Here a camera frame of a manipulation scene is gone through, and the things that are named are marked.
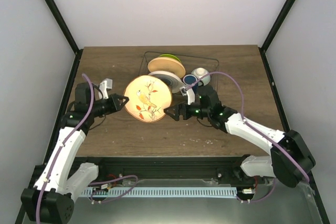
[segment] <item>gray wall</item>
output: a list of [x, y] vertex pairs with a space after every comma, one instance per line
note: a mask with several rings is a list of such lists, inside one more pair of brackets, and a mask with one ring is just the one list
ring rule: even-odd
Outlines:
[[336, 0], [297, 0], [267, 52], [290, 126], [302, 133], [336, 223]]
[[79, 47], [259, 44], [285, 0], [55, 0]]
[[73, 62], [44, 0], [0, 0], [0, 222], [41, 164]]

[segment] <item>green bowl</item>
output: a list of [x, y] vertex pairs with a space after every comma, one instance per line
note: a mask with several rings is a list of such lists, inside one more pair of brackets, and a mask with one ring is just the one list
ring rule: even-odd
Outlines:
[[159, 57], [171, 58], [171, 59], [177, 60], [179, 63], [181, 63], [180, 59], [178, 57], [176, 57], [175, 55], [163, 54], [163, 55], [160, 55]]

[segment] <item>bird illustration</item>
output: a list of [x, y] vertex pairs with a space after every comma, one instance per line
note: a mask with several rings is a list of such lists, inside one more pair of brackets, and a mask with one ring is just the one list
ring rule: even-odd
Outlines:
[[154, 103], [151, 103], [151, 101], [149, 100], [149, 98], [144, 94], [144, 92], [141, 92], [141, 90], [137, 91], [137, 96], [139, 97], [139, 100], [145, 104], [148, 105], [150, 107], [156, 108], [156, 105]]

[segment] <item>wooden table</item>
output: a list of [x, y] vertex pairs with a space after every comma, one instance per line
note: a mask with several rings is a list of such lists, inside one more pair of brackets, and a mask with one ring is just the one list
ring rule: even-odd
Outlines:
[[[245, 115], [267, 127], [282, 129], [279, 114], [257, 46], [154, 46], [86, 47], [80, 61], [70, 101], [82, 73], [94, 83], [113, 79], [113, 93], [123, 94], [138, 76], [144, 52], [163, 51], [207, 56], [219, 60], [219, 69], [234, 77], [245, 96]], [[218, 78], [222, 104], [240, 110], [240, 95], [224, 76]], [[241, 156], [264, 155], [264, 151], [236, 136], [201, 126], [195, 118], [175, 122], [165, 116], [156, 123], [143, 123], [126, 110], [108, 115], [89, 132], [78, 156]]]

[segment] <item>perforated white strip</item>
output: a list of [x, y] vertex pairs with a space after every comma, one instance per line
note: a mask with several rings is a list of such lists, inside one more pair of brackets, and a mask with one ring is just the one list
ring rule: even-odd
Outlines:
[[[115, 187], [108, 192], [100, 191], [95, 197], [116, 197], [126, 192], [129, 187]], [[92, 187], [87, 187], [80, 197], [90, 197]], [[235, 187], [136, 187], [124, 197], [127, 198], [235, 198]]]

